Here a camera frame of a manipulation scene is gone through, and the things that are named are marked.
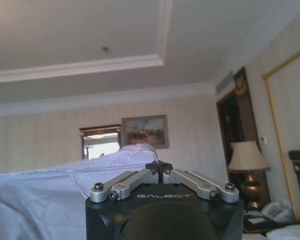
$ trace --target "painting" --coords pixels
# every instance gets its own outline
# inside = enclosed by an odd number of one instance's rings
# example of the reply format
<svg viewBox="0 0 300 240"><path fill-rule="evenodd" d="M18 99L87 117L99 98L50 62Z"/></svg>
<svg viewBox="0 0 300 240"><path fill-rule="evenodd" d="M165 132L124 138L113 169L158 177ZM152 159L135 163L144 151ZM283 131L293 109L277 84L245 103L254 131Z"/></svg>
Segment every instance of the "painting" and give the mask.
<svg viewBox="0 0 300 240"><path fill-rule="evenodd" d="M166 115L122 119L122 143L150 144L155 149L169 147Z"/></svg>

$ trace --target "brass lamp base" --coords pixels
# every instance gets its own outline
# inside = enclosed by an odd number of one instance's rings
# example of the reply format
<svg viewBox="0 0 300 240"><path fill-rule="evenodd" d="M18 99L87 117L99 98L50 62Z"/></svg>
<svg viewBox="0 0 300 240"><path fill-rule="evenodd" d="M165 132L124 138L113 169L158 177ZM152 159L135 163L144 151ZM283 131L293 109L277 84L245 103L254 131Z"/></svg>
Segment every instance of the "brass lamp base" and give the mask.
<svg viewBox="0 0 300 240"><path fill-rule="evenodd" d="M262 207L260 201L263 187L256 180L256 176L252 171L247 171L244 174L246 182L242 183L241 189L249 201L247 210L259 211Z"/></svg>

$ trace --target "recessed ceiling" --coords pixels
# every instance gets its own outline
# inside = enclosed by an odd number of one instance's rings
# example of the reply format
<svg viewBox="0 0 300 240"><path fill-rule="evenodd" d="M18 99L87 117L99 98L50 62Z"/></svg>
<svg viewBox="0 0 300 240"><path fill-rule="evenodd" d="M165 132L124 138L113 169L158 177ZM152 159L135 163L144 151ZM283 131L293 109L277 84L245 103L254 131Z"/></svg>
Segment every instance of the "recessed ceiling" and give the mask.
<svg viewBox="0 0 300 240"><path fill-rule="evenodd" d="M0 104L209 82L282 2L1 0Z"/></svg>
<svg viewBox="0 0 300 240"><path fill-rule="evenodd" d="M0 70L156 54L158 14L159 0L0 0Z"/></svg>

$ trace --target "white bedsheet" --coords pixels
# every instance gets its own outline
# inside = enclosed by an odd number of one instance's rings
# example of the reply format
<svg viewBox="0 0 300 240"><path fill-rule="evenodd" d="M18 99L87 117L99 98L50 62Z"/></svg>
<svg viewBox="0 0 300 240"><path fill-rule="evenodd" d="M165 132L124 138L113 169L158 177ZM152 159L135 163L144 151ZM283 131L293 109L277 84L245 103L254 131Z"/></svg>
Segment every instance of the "white bedsheet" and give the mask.
<svg viewBox="0 0 300 240"><path fill-rule="evenodd" d="M0 174L0 240L85 240L85 200L95 182L157 161L137 144L101 158Z"/></svg>

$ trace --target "mirror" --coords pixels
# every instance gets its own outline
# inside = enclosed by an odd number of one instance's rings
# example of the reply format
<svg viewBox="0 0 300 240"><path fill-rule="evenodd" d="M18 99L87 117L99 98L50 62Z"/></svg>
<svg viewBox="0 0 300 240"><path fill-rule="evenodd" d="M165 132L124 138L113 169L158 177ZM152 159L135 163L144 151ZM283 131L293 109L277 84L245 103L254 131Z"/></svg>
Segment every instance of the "mirror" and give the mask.
<svg viewBox="0 0 300 240"><path fill-rule="evenodd" d="M82 158L96 159L121 147L121 125L80 128Z"/></svg>

